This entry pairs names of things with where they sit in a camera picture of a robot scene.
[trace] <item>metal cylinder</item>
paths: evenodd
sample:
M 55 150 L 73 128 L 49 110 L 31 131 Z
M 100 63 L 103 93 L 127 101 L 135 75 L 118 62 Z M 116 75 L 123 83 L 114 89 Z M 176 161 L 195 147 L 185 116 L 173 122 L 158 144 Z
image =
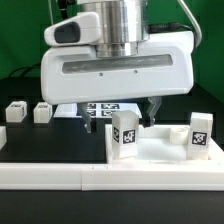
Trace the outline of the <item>metal cylinder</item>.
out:
M 137 42 L 148 39 L 145 0 L 102 1 L 81 5 L 82 12 L 96 12 L 102 27 L 97 57 L 124 57 L 138 52 Z

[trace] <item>white cube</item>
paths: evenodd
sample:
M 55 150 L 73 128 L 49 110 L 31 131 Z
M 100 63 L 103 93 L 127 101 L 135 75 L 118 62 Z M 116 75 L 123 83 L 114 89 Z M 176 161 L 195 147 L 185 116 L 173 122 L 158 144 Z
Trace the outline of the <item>white cube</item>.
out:
M 138 154 L 139 117 L 132 111 L 112 113 L 112 148 L 114 157 L 122 159 Z
M 0 126 L 0 150 L 3 148 L 6 142 L 7 142 L 6 128 Z
M 212 133 L 213 115 L 192 113 L 187 159 L 208 159 L 208 146 Z
M 24 101 L 14 101 L 5 111 L 7 122 L 20 123 L 27 115 L 27 104 Z
M 40 102 L 33 110 L 34 123 L 48 123 L 52 117 L 52 105 Z

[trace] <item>black surface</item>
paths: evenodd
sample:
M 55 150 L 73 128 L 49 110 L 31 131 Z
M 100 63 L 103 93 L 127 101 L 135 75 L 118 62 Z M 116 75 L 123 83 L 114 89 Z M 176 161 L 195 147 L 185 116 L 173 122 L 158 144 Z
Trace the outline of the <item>black surface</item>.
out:
M 92 134 L 86 132 L 84 121 L 77 118 L 33 123 L 33 109 L 42 101 L 39 88 L 39 79 L 0 81 L 0 125 L 7 128 L 7 144 L 0 151 L 0 162 L 106 163 L 103 120 L 97 121 L 97 132 Z M 5 108 L 13 100 L 27 102 L 28 113 L 22 123 L 5 122 Z
M 29 114 L 41 100 L 38 79 L 5 79 L 0 81 L 0 125 L 5 124 L 4 109 L 13 100 L 25 100 L 29 105 Z M 143 110 L 146 99 L 137 100 Z M 161 124 L 189 124 L 191 112 L 210 112 L 214 115 L 213 138 L 224 146 L 224 105 L 198 86 L 186 96 L 163 97 L 162 107 L 156 123 Z M 62 156 L 63 161 L 69 161 L 66 154 L 71 155 L 69 144 L 75 151 L 73 134 L 82 138 L 85 136 L 81 121 L 52 120 L 49 125 L 35 127 L 32 116 L 28 117 L 22 127 L 8 126 L 9 141 L 1 158 L 10 159 L 11 145 L 23 145 L 19 141 L 22 133 L 27 138 L 29 149 L 20 145 L 17 158 L 40 158 L 44 147 L 52 146 L 53 139 L 57 143 L 55 152 Z M 53 147 L 48 148 L 44 158 L 49 161 L 58 160 L 53 155 Z M 83 155 L 87 151 L 77 152 Z M 98 162 L 104 158 L 101 151 L 95 158 Z M 0 223 L 4 224 L 32 224 L 32 223 L 224 223 L 224 192 L 205 191 L 0 191 Z
M 223 192 L 2 191 L 4 224 L 222 224 Z

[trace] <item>white box with marker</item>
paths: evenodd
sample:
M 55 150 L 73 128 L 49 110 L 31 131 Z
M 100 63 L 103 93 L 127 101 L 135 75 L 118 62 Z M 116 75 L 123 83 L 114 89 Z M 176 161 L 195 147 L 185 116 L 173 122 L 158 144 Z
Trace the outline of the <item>white box with marker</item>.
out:
M 27 115 L 27 103 L 24 101 L 13 101 L 6 108 L 6 121 L 20 123 Z
M 187 159 L 208 159 L 208 143 L 211 138 L 212 124 L 212 114 L 192 113 Z
M 48 123 L 52 117 L 52 105 L 40 102 L 33 110 L 34 123 Z
M 138 154 L 139 117 L 132 111 L 112 113 L 112 147 L 114 158 L 123 159 Z

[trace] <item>qr-like marker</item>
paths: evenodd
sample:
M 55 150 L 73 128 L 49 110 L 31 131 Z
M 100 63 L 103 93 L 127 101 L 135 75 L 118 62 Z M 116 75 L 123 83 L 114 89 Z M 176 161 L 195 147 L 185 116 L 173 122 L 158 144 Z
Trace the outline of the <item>qr-like marker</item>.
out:
M 119 110 L 119 104 L 111 104 L 111 103 L 103 103 L 101 104 L 101 109 L 109 109 L 109 110 Z
M 206 146 L 207 145 L 207 133 L 193 132 L 192 145 Z
M 87 105 L 87 110 L 89 110 L 89 109 L 96 109 L 96 103 L 88 103 L 88 105 Z
M 129 130 L 123 132 L 123 144 L 129 144 L 135 142 L 135 130 Z
M 90 117 L 96 117 L 96 111 L 95 110 L 87 110 L 86 111 Z M 76 113 L 77 117 L 81 117 L 81 114 L 79 113 L 79 111 L 77 111 Z
M 114 140 L 119 143 L 119 130 L 114 127 Z
M 102 115 L 102 117 L 111 117 L 113 112 L 115 112 L 115 111 L 113 111 L 113 110 L 102 110 L 101 115 Z

